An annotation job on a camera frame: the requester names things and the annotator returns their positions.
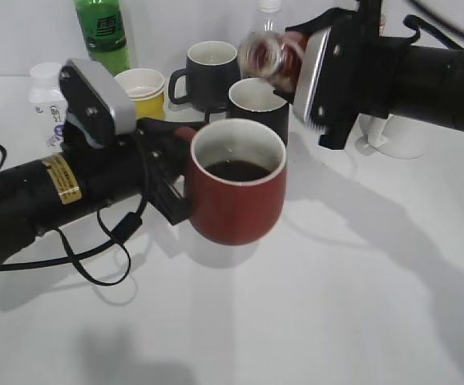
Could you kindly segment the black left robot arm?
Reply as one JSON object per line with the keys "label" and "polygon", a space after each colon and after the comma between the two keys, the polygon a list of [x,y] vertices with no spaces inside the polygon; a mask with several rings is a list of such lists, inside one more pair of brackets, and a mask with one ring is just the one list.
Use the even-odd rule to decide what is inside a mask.
{"label": "black left robot arm", "polygon": [[[190,158],[181,128],[201,129],[201,122],[167,122],[143,118],[131,134],[95,149],[82,131],[68,124],[62,152],[0,171],[0,271],[32,270],[80,262],[122,246],[142,225],[147,205],[153,205],[172,225],[192,215],[189,199],[174,187]],[[48,261],[10,264],[8,259],[37,237],[79,218],[140,195],[139,207],[113,228],[108,241],[80,254]]]}

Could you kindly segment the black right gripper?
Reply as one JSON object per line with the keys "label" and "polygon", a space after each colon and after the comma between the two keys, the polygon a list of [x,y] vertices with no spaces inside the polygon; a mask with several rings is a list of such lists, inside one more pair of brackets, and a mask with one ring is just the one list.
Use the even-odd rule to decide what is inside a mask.
{"label": "black right gripper", "polygon": [[[330,8],[307,22],[284,29],[310,37],[331,28],[311,113],[317,127],[310,127],[319,132],[319,145],[324,148],[343,149],[357,120],[353,86],[361,64],[361,50],[369,39],[380,36],[380,21],[381,2],[360,1],[356,10]],[[292,92],[285,96],[292,105],[294,95]]]}

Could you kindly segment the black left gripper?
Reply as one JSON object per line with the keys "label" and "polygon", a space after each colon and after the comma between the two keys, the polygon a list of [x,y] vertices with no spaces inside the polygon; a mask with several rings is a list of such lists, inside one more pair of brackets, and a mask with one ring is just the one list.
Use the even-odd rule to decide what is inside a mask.
{"label": "black left gripper", "polygon": [[192,214],[190,200],[175,188],[187,170],[189,143],[179,136],[181,128],[194,130],[194,122],[169,122],[142,118],[130,133],[115,136],[123,152],[119,156],[115,201],[143,194],[172,225]]}

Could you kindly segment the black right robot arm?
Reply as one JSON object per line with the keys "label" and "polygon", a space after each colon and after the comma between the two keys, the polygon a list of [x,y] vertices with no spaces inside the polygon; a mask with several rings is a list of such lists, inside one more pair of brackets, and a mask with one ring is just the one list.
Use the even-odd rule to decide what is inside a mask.
{"label": "black right robot arm", "polygon": [[321,131],[320,146],[345,147],[360,114],[403,116],[464,132],[464,50],[416,45],[411,37],[379,32],[380,1],[338,7],[295,26],[308,39],[296,90],[294,115]]}

